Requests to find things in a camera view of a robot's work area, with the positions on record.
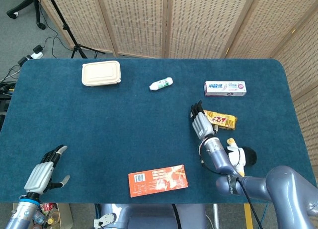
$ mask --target yellow wrapper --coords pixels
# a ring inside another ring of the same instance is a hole
[[[204,112],[211,124],[218,125],[220,128],[223,129],[235,130],[235,123],[238,119],[236,116],[207,110],[204,110]]]

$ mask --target gray carpet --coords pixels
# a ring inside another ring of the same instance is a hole
[[[17,19],[10,19],[6,15],[6,11],[12,7],[18,5],[23,0],[0,0],[0,79],[7,75],[8,69],[27,54],[32,54],[32,49],[40,44],[44,46],[45,39],[50,36],[54,36],[55,33],[46,28],[45,30],[39,29],[35,24],[35,10],[33,5],[19,12]],[[43,12],[48,24],[55,29],[51,21],[47,18],[45,12]],[[52,40],[48,39],[46,47],[43,50],[44,58],[52,58]],[[84,50],[85,54],[89,58],[93,58],[94,52]],[[58,58],[69,58],[71,51],[65,49],[59,40],[56,39],[54,45],[54,55]],[[99,58],[111,58],[112,54],[98,55]],[[75,229],[90,229],[93,225],[93,219],[95,217],[94,205],[93,204],[71,204],[71,211],[74,220]],[[255,205],[258,216],[262,217],[265,204]],[[212,205],[207,205],[207,214],[213,220]],[[0,228],[4,228],[12,210],[12,204],[0,204]],[[233,204],[221,204],[219,205],[219,220],[220,226],[223,229],[243,229],[246,228],[245,216],[243,205]],[[276,216],[273,206],[270,205],[267,211],[267,216],[264,220],[264,228],[277,228]]]

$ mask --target plastic lid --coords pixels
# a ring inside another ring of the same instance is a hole
[[[54,222],[53,218],[48,219],[48,224],[52,224]]]
[[[120,82],[120,64],[117,61],[83,64],[81,81],[85,86],[101,86]]]

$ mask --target blue table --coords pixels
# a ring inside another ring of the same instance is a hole
[[[43,201],[69,203],[241,203],[216,191],[217,176],[203,169],[189,118],[199,101],[208,110],[238,117],[235,138],[257,151],[246,175],[265,177],[288,165],[315,183],[284,69],[276,60],[117,59],[121,83],[84,86],[81,67],[97,60],[31,60],[23,65],[0,133],[0,201],[14,202],[42,155],[69,148],[53,173],[62,189]],[[149,91],[170,76],[172,86]],[[205,97],[206,80],[244,80],[244,97]],[[210,163],[207,155],[205,161]],[[130,198],[128,173],[184,164],[189,187]]]

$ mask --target tripod stand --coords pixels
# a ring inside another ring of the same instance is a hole
[[[83,59],[87,59],[87,56],[85,55],[85,53],[83,52],[82,48],[85,48],[85,49],[89,49],[89,50],[92,50],[92,51],[95,51],[95,52],[98,52],[98,53],[101,53],[101,54],[105,54],[105,52],[102,52],[102,51],[99,51],[99,50],[96,50],[96,49],[92,49],[92,48],[89,48],[89,47],[86,47],[84,45],[81,45],[79,44],[73,33],[71,32],[70,30],[70,27],[68,26],[68,24],[66,23],[64,17],[62,16],[62,13],[60,12],[60,9],[59,7],[57,6],[56,2],[54,0],[50,0],[52,5],[54,6],[54,9],[56,10],[56,12],[58,13],[62,23],[63,23],[63,29],[66,30],[70,36],[70,38],[72,39],[73,43],[74,43],[74,48],[73,48],[73,52],[72,52],[72,56],[71,56],[71,59],[74,57],[74,54],[75,52],[79,52],[80,56],[83,58]]]

